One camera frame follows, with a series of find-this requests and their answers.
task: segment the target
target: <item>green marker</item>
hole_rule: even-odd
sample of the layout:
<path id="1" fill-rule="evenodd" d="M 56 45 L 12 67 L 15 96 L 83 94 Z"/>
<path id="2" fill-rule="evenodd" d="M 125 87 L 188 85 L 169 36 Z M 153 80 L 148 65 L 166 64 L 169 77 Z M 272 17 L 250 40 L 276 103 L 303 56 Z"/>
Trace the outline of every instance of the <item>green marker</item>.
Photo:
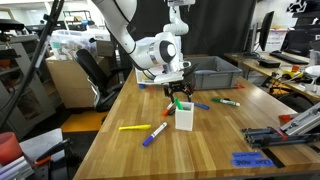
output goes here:
<path id="1" fill-rule="evenodd" d="M 229 105 L 233 105 L 233 106 L 240 106 L 240 103 L 233 102 L 233 101 L 227 101 L 227 100 L 223 100 L 223 99 L 218 99 L 218 98 L 212 98 L 211 101 L 229 104 Z"/>
<path id="2" fill-rule="evenodd" d="M 176 106 L 178 107 L 178 109 L 183 110 L 182 105 L 180 104 L 180 101 L 178 98 L 174 98 L 174 103 L 176 104 Z"/>

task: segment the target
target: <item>yellow marker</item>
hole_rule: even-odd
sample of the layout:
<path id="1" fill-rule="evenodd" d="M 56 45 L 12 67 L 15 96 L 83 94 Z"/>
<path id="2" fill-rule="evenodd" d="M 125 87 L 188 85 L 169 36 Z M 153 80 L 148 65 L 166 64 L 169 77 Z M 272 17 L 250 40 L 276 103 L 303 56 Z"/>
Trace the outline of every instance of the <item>yellow marker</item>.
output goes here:
<path id="1" fill-rule="evenodd" d="M 128 130 L 128 129 L 140 129 L 140 130 L 144 130 L 144 129 L 149 129 L 151 127 L 151 125 L 137 125 L 137 126 L 125 126 L 125 127 L 119 127 L 119 130 Z"/>

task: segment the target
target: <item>gray plastic bin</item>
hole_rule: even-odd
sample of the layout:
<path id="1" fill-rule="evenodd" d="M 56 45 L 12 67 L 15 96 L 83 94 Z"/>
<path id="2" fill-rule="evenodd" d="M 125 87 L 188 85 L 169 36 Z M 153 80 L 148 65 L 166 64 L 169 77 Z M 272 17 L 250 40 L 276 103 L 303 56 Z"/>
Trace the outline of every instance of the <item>gray plastic bin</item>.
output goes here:
<path id="1" fill-rule="evenodd" d="M 236 78 L 242 70 L 217 56 L 186 58 L 191 65 L 198 64 L 193 74 L 185 80 L 191 81 L 195 90 L 234 88 Z"/>

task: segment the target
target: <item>black chair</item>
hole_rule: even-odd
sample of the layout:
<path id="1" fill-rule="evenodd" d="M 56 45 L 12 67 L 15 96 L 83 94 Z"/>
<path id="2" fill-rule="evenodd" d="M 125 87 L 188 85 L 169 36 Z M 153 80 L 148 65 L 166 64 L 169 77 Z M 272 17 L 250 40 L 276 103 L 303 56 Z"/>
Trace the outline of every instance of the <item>black chair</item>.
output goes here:
<path id="1" fill-rule="evenodd" d="M 95 93 L 93 102 L 94 109 L 97 112 L 110 110 L 123 84 L 117 84 L 112 87 L 109 87 L 108 84 L 115 75 L 128 68 L 114 68 L 110 70 L 110 74 L 106 75 L 86 49 L 80 49 L 76 54 L 76 61 L 88 74 L 88 81 Z"/>

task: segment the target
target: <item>blue tape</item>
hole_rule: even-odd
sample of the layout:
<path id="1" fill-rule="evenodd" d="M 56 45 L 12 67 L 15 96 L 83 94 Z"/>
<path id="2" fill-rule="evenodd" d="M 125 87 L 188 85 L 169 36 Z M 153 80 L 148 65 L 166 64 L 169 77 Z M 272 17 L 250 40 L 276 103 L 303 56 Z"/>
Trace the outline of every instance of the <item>blue tape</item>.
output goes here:
<path id="1" fill-rule="evenodd" d="M 236 167 L 270 167 L 274 166 L 271 159 L 235 159 L 231 160 Z"/>
<path id="2" fill-rule="evenodd" d="M 235 152 L 232 153 L 233 159 L 261 159 L 261 152 Z"/>

